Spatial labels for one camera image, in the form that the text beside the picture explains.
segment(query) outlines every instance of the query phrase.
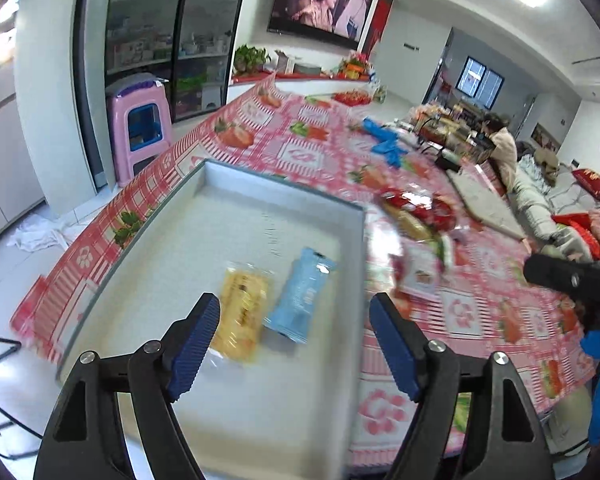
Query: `pink plastic stool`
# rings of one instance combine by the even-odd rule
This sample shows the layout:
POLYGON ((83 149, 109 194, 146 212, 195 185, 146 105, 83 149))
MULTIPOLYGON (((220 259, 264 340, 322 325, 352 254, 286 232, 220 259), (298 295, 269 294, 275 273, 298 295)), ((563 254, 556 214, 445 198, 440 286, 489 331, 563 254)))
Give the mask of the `pink plastic stool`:
POLYGON ((124 187, 173 144, 163 84, 151 79, 117 92, 109 101, 109 120, 118 185, 124 187))

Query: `television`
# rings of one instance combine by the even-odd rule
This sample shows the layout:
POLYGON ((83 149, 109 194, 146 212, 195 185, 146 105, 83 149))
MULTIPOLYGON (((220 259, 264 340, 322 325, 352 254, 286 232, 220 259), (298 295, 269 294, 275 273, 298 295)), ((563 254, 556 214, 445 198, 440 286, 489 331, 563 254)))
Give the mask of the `television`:
POLYGON ((372 0, 274 0, 269 32, 324 41, 355 50, 372 0))

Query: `screw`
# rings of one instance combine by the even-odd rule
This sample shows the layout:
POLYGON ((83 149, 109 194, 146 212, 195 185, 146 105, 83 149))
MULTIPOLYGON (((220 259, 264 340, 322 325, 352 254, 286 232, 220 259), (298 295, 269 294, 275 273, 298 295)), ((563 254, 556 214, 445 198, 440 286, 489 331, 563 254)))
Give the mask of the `screw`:
POLYGON ((80 362, 83 365, 88 365, 89 363, 93 363, 93 360, 96 358, 95 352, 88 351, 80 356, 80 362))
POLYGON ((160 341, 153 340, 144 343, 142 350, 147 354, 155 354, 157 351, 160 351, 160 348, 160 341))
POLYGON ((437 339, 432 339, 429 341, 429 350, 433 350, 434 352, 442 353, 446 350, 446 345, 442 341, 438 341, 437 339))
POLYGON ((509 356, 504 352, 496 352, 493 355, 493 360, 496 361, 499 365, 505 365, 509 362, 509 356))

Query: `glass door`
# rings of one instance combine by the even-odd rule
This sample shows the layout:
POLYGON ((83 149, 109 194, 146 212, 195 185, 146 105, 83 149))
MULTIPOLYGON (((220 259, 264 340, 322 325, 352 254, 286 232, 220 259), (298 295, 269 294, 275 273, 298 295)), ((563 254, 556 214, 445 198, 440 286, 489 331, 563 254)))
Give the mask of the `glass door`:
POLYGON ((174 67, 174 119, 207 113, 226 101, 238 0, 184 0, 174 67))
MULTIPOLYGON (((109 0, 106 85, 139 72, 170 79, 178 0, 109 0)), ((167 97, 170 88, 167 84, 167 97)))

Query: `strawberry patterned tablecloth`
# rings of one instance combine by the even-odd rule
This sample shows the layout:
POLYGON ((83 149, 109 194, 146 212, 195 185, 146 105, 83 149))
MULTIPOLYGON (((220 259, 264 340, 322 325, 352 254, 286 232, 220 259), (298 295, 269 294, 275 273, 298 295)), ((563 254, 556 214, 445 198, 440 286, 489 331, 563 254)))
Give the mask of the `strawberry patterned tablecloth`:
MULTIPOLYGON (((125 238, 120 237, 125 228, 121 213, 134 212, 142 222, 197 164, 214 158, 365 205, 369 295, 388 292, 403 316, 457 353, 487 357, 495 350, 505 351, 539 413, 589 380, 593 362, 580 350, 582 331, 572 305, 525 282, 522 265, 527 253, 522 243, 472 221, 445 174, 427 155, 410 153, 400 170, 386 165, 382 156, 370 152, 374 140, 358 129, 360 118, 354 114, 335 102, 281 92, 273 76, 257 83, 126 186, 52 272, 36 281, 11 327, 40 355, 58 362, 98 285, 120 256, 118 243, 125 238), (460 222, 471 227, 466 244, 456 244, 455 269, 443 275, 437 299, 426 303, 394 292, 391 256, 400 253, 400 241, 390 220, 373 204, 376 190, 406 184, 449 197, 460 222)), ((467 171, 491 187, 489 175, 479 168, 467 171)), ((368 325, 363 346, 349 450, 353 469, 389 465, 415 411, 395 386, 368 325)), ((463 430, 458 420, 448 450, 459 448, 463 430)))

